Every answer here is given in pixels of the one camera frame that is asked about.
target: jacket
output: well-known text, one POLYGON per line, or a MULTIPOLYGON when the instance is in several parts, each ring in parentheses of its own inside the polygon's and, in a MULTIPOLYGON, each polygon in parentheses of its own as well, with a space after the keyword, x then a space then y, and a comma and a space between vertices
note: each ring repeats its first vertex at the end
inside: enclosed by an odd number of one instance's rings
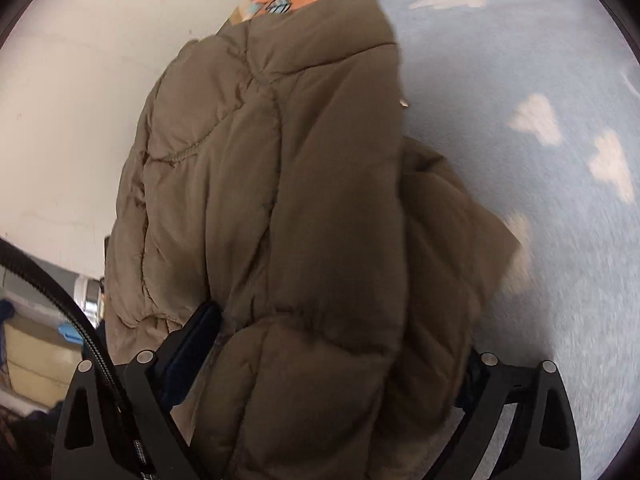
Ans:
POLYGON ((516 240, 402 136, 398 69, 376 0, 319 0, 188 43, 146 101, 108 348, 223 307, 191 443, 214 478, 407 478, 454 401, 516 240))

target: metal screw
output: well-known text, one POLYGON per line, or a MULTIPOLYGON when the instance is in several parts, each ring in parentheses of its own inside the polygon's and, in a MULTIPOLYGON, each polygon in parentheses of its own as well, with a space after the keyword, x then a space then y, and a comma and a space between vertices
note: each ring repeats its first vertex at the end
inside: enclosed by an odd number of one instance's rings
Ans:
POLYGON ((545 372, 549 373, 549 374, 553 374, 555 373, 556 370, 558 370, 558 367, 556 366, 556 363, 553 361, 543 361, 542 362, 542 368, 545 372))
POLYGON ((498 358, 493 355, 491 352, 485 352, 480 356, 482 362, 487 366, 495 366, 498 364, 498 358))
POLYGON ((89 361, 89 359, 85 359, 78 365, 78 371, 82 373, 88 372, 89 370, 91 370, 92 365, 93 363, 89 361))
POLYGON ((151 362, 151 359, 154 358, 154 353, 151 350, 143 350, 136 357, 136 361, 138 361, 141 365, 146 365, 151 362))

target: black cable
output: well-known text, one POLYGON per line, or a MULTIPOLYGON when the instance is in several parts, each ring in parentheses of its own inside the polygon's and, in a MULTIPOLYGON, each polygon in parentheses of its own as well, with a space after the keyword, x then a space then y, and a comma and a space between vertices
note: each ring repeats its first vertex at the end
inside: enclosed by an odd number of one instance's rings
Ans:
POLYGON ((95 365, 100 370, 114 401, 122 414, 122 421, 129 437, 135 441, 140 437, 136 427, 129 396, 118 377, 109 354, 98 338, 80 307, 64 288, 20 249, 0 238, 0 266, 5 267, 29 283, 62 312, 84 339, 95 365))

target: brown puffer jacket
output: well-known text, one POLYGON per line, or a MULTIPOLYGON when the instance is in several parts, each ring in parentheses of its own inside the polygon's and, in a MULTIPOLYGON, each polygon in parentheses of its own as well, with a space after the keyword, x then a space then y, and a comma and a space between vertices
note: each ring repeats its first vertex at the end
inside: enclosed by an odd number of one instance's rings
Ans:
POLYGON ((516 241, 402 137, 398 64, 376 0, 320 0, 187 44, 146 102, 108 346, 223 306, 192 443, 214 478, 405 478, 452 405, 516 241))

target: white wall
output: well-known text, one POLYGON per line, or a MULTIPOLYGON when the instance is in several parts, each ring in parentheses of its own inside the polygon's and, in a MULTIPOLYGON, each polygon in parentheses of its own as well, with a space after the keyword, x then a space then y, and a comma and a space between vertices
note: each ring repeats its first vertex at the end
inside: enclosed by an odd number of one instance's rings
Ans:
POLYGON ((240 0, 34 0, 0 50, 0 236, 99 277, 147 93, 240 0))

